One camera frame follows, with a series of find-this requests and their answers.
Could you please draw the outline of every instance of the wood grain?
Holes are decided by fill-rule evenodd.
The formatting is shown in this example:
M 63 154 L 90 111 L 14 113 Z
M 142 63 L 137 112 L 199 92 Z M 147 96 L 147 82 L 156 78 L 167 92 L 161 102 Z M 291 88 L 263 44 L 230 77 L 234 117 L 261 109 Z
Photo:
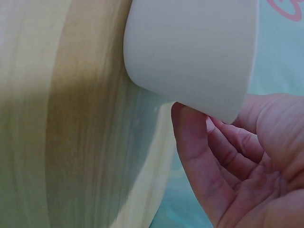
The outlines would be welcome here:
M 123 62 L 131 0 L 0 2 L 0 227 L 147 228 L 171 103 Z

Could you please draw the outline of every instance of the teal fabric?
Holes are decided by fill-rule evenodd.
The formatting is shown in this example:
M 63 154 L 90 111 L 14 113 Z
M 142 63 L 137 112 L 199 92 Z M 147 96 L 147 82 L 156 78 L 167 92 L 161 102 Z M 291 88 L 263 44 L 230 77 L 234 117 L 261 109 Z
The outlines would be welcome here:
M 296 0 L 261 0 L 257 57 L 249 92 L 304 95 L 304 18 L 291 20 Z M 283 12 L 276 10 L 275 4 Z M 161 206 L 150 228 L 211 228 L 175 153 Z

